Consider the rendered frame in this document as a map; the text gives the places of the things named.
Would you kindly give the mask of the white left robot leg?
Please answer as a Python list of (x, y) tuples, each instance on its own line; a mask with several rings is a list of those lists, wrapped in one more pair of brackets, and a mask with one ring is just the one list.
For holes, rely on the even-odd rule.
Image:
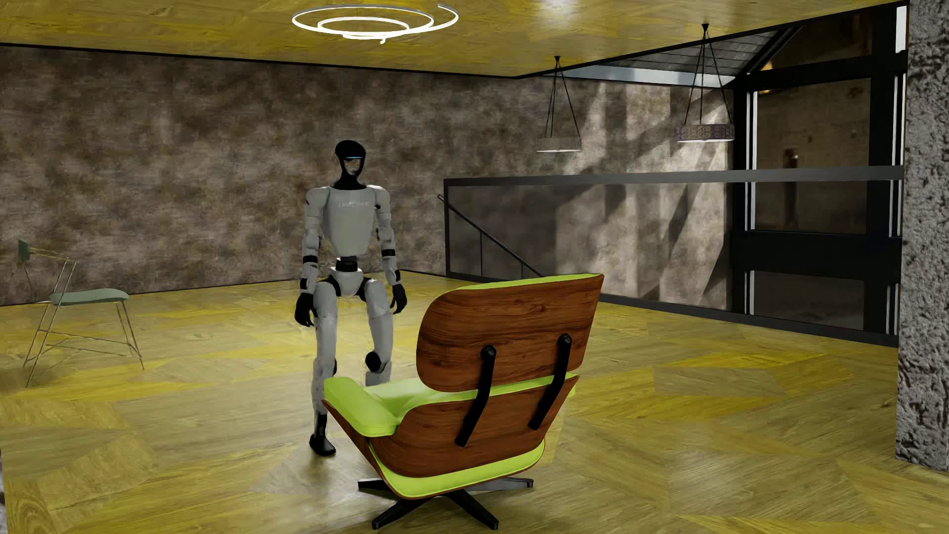
[(373, 349), (364, 359), (364, 383), (369, 387), (386, 383), (390, 379), (394, 322), (385, 285), (369, 277), (363, 281), (362, 295), (373, 341)]

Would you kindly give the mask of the white robot leg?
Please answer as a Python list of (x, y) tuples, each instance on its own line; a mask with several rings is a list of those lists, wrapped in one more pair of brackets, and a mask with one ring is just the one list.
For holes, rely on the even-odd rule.
[(369, 277), (363, 281), (362, 295), (373, 341), (373, 349), (364, 359), (364, 383), (369, 387), (386, 383), (390, 379), (394, 322), (385, 285)]
[(338, 307), (337, 295), (334, 286), (328, 281), (315, 284), (313, 292), (313, 309), (315, 316), (315, 336), (317, 341), (317, 355), (313, 362), (313, 376), (311, 383), (311, 397), (314, 409), (314, 432), (310, 436), (309, 445), (319, 456), (331, 456), (336, 449), (326, 439), (326, 423), (328, 414), (325, 399), (325, 381), (335, 374)]

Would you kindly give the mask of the white right robot leg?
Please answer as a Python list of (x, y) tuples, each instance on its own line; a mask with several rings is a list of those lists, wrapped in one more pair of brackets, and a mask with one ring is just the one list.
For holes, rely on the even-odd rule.
[(337, 295), (334, 286), (328, 281), (315, 284), (313, 292), (313, 309), (315, 316), (315, 336), (317, 341), (317, 355), (313, 362), (313, 376), (311, 383), (311, 397), (314, 409), (314, 432), (310, 436), (309, 445), (319, 456), (331, 456), (336, 449), (326, 439), (326, 423), (328, 414), (325, 399), (325, 381), (335, 374), (338, 307)]

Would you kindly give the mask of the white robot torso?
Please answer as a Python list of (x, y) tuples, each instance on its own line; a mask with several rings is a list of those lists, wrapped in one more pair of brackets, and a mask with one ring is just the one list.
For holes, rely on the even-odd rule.
[[(352, 267), (353, 258), (366, 252), (377, 215), (387, 216), (390, 207), (388, 191), (374, 185), (357, 190), (318, 187), (310, 190), (306, 199), (307, 213), (319, 219), (337, 261), (347, 268)], [(347, 272), (336, 267), (319, 285), (312, 280), (309, 286), (324, 308), (328, 308), (329, 297), (354, 295), (361, 295), (363, 301), (375, 307), (389, 307), (385, 286), (372, 278), (365, 279), (360, 269)]]

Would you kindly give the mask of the black stair handrail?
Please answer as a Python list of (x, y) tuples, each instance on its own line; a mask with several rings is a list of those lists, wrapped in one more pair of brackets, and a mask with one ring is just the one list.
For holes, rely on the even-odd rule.
[(530, 273), (535, 274), (536, 276), (543, 276), (539, 271), (537, 271), (537, 269), (535, 269), (532, 265), (530, 265), (530, 264), (528, 263), (528, 261), (525, 261), (525, 260), (524, 260), (523, 258), (521, 258), (518, 254), (516, 254), (515, 251), (513, 251), (511, 248), (506, 247), (502, 242), (500, 242), (496, 237), (493, 237), (489, 232), (487, 232), (487, 231), (486, 231), (484, 228), (482, 228), (479, 224), (477, 224), (476, 222), (472, 221), (470, 218), (468, 218), (467, 216), (465, 216), (464, 214), (462, 214), (462, 213), (447, 199), (446, 196), (447, 196), (446, 193), (441, 193), (441, 194), (437, 194), (437, 195), (436, 195), (436, 198), (443, 204), (443, 206), (444, 206), (444, 208), (445, 208), (445, 210), (446, 210), (446, 213), (445, 213), (445, 216), (446, 216), (446, 222), (445, 222), (446, 245), (445, 245), (445, 247), (446, 247), (446, 262), (447, 262), (447, 263), (446, 263), (446, 269), (448, 270), (448, 272), (450, 272), (450, 267), (451, 267), (451, 265), (450, 265), (450, 254), (449, 254), (450, 251), (448, 250), (448, 249), (450, 248), (450, 246), (449, 246), (450, 243), (448, 242), (448, 237), (449, 237), (449, 233), (450, 233), (450, 228), (449, 228), (449, 223), (447, 222), (447, 213), (448, 213), (448, 212), (452, 212), (452, 213), (454, 213), (455, 215), (457, 215), (459, 218), (461, 218), (463, 221), (465, 221), (466, 223), (468, 223), (468, 225), (470, 225), (471, 227), (473, 227), (473, 228), (479, 233), (479, 245), (478, 245), (478, 247), (479, 247), (479, 249), (478, 249), (478, 253), (479, 253), (479, 272), (480, 272), (479, 276), (485, 277), (485, 276), (483, 275), (483, 266), (484, 266), (484, 252), (483, 252), (484, 246), (483, 246), (483, 240), (484, 240), (485, 238), (489, 239), (493, 244), (495, 244), (497, 247), (499, 247), (501, 250), (503, 250), (505, 253), (507, 253), (510, 257), (512, 257), (514, 260), (516, 260), (516, 261), (519, 263), (519, 265), (520, 265), (520, 273), (521, 273), (521, 276), (522, 276), (522, 277), (525, 276), (525, 274), (524, 274), (524, 273), (525, 273), (525, 270), (529, 271)]

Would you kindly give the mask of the black robot head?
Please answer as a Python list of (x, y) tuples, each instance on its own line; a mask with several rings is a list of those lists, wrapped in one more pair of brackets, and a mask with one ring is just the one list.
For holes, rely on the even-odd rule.
[(361, 190), (366, 185), (359, 181), (366, 157), (365, 148), (358, 141), (344, 139), (337, 143), (335, 156), (340, 164), (341, 176), (332, 185), (338, 190)]

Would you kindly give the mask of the small hanging pendant lamp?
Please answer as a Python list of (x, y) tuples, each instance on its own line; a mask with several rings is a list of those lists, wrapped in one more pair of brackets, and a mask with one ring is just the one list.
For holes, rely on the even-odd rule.
[[(561, 56), (555, 54), (554, 67), (552, 70), (552, 87), (547, 106), (547, 114), (544, 120), (542, 135), (538, 141), (536, 151), (538, 153), (571, 153), (580, 152), (583, 149), (582, 131), (572, 102), (570, 91), (566, 83), (566, 77), (563, 73)], [(569, 111), (570, 120), (573, 124), (574, 133), (571, 136), (558, 136), (556, 128), (556, 103), (558, 90), (563, 90), (563, 97), (566, 101), (566, 109)]]

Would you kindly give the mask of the black glass balcony railing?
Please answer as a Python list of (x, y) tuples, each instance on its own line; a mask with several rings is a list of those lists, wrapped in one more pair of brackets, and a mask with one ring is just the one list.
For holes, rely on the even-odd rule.
[[(896, 334), (874, 335), (729, 310), (729, 185), (737, 180), (738, 171), (447, 178), (441, 193), (542, 275), (603, 273), (605, 301), (895, 346), (899, 316)], [(447, 222), (449, 275), (522, 277), (487, 238), (479, 276), (479, 233), (452, 212)]]

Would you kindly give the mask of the large patterned pendant lamp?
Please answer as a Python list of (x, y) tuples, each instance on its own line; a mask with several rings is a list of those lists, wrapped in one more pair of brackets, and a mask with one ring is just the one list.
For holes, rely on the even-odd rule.
[[(704, 21), (701, 26), (703, 31), (702, 40), (699, 45), (698, 55), (696, 56), (693, 79), (690, 85), (689, 99), (686, 103), (685, 114), (683, 116), (682, 123), (675, 129), (676, 140), (677, 142), (682, 143), (733, 141), (735, 139), (733, 110), (725, 93), (725, 84), (722, 80), (720, 69), (718, 67), (718, 56), (716, 55), (711, 42), (709, 30), (710, 23), (708, 21)], [(700, 86), (699, 82), (705, 82), (706, 67), (708, 65), (709, 58), (712, 62), (714, 75), (718, 81), (718, 90), (721, 94), (722, 103), (725, 105), (727, 118), (726, 123), (706, 124), (703, 121), (705, 92), (704, 88)], [(698, 91), (698, 116), (696, 121), (691, 121), (690, 115), (695, 91)]]

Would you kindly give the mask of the rough grey stone pillar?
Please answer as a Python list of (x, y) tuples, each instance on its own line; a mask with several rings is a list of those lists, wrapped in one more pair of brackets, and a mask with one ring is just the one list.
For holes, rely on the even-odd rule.
[(895, 455), (949, 472), (949, 0), (908, 0)]

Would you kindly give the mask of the black steel window frame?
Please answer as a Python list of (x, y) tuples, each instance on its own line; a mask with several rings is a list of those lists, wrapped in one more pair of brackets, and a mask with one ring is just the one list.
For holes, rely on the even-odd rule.
[(897, 333), (906, 4), (761, 32), (734, 74), (729, 310)]

